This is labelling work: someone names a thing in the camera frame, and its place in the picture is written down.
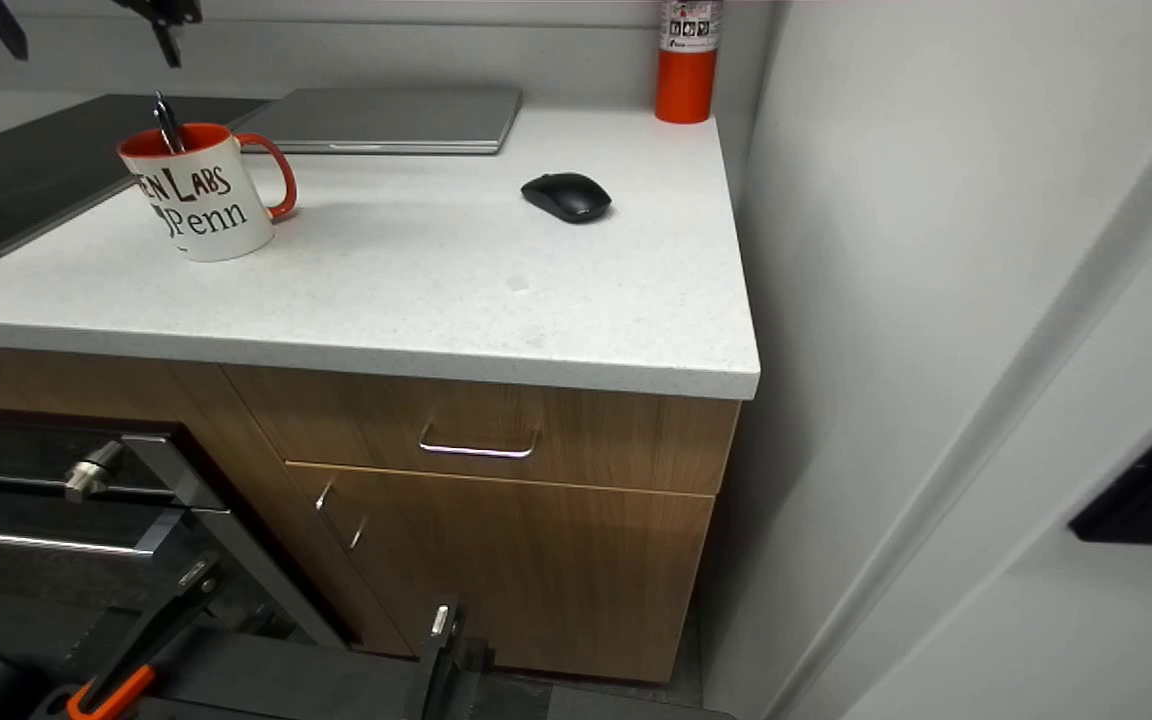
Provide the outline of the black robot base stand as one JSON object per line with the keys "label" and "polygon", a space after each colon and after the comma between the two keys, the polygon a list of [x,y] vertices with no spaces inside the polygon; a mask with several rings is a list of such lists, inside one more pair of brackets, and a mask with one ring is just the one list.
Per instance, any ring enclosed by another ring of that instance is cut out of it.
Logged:
{"label": "black robot base stand", "polygon": [[[110,653],[0,645],[0,720],[67,720],[64,700]],[[408,720],[414,662],[231,632],[194,632],[119,720]],[[726,720],[679,700],[479,676],[471,720]]]}

